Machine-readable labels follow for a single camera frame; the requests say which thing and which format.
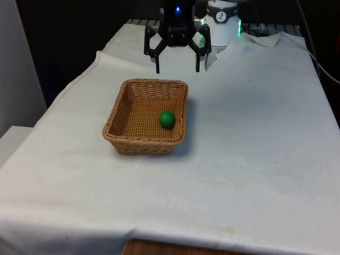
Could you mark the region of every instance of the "green ball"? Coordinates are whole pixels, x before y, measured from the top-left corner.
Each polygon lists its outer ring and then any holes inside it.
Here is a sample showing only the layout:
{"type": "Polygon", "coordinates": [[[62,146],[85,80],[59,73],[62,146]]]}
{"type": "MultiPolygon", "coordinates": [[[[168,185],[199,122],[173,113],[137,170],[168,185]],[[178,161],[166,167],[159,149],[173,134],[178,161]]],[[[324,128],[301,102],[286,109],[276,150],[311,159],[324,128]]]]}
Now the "green ball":
{"type": "Polygon", "coordinates": [[[162,112],[159,116],[159,123],[165,129],[172,129],[175,125],[175,121],[175,114],[173,114],[169,110],[162,112]]]}

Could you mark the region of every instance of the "white tablecloth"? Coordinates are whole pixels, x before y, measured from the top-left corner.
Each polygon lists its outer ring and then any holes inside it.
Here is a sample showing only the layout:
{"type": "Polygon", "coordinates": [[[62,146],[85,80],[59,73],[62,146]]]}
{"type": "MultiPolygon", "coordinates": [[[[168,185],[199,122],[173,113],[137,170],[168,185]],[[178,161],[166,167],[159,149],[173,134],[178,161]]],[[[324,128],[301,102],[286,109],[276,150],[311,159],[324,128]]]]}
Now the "white tablecloth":
{"type": "Polygon", "coordinates": [[[339,254],[340,132],[308,53],[240,39],[196,73],[191,49],[167,48],[157,75],[143,29],[125,25],[0,169],[0,238],[27,254],[112,254],[131,238],[339,254]],[[121,156],[101,136],[130,78],[189,84],[171,155],[121,156]]]}

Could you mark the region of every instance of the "wicker basket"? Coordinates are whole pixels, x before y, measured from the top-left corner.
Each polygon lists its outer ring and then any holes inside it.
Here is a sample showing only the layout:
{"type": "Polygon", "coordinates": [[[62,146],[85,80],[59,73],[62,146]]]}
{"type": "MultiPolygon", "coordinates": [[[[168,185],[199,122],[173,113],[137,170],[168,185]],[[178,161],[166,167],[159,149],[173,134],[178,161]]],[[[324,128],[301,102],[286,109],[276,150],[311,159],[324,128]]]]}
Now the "wicker basket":
{"type": "Polygon", "coordinates": [[[182,81],[133,79],[125,81],[108,118],[103,137],[121,154],[163,155],[185,137],[188,85],[182,81]],[[161,112],[172,111],[172,129],[160,126],[161,112]]]}

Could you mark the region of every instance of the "basket rim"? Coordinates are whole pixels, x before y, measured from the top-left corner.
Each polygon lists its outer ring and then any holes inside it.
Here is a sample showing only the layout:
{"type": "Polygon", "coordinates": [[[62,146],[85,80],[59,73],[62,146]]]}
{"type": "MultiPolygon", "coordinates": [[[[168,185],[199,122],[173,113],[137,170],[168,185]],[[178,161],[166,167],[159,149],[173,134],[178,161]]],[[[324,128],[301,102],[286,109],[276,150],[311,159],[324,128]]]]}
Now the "basket rim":
{"type": "Polygon", "coordinates": [[[137,79],[129,79],[123,82],[121,85],[121,88],[119,90],[118,96],[116,98],[115,104],[113,106],[113,109],[110,113],[110,116],[103,128],[102,135],[105,140],[112,142],[112,143],[129,143],[129,144],[139,144],[139,145],[162,145],[162,146],[175,146],[179,145],[182,143],[182,141],[185,138],[185,108],[187,104],[187,98],[188,98],[188,91],[189,91],[189,86],[187,83],[184,81],[180,80],[164,80],[164,79],[142,79],[142,78],[137,78],[137,79]],[[122,99],[122,96],[125,92],[125,89],[127,85],[131,82],[148,82],[148,81],[161,81],[161,82],[166,82],[166,83],[180,83],[181,85],[184,86],[185,89],[185,96],[183,99],[183,104],[182,104],[182,118],[183,118],[183,123],[181,126],[181,134],[179,137],[175,139],[154,139],[154,138],[134,138],[134,137],[126,137],[126,136],[119,136],[119,135],[112,135],[109,133],[110,127],[112,126],[112,122],[114,120],[114,117],[117,114],[118,110],[118,105],[122,99]]]}

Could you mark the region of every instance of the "gray wall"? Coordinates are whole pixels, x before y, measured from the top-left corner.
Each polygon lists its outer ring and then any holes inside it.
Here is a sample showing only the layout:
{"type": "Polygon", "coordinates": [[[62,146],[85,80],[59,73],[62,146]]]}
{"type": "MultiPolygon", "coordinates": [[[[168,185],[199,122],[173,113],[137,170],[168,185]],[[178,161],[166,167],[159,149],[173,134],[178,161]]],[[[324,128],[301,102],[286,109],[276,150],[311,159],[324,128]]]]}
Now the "gray wall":
{"type": "Polygon", "coordinates": [[[46,110],[14,0],[0,0],[0,137],[12,125],[34,126],[46,110]]]}

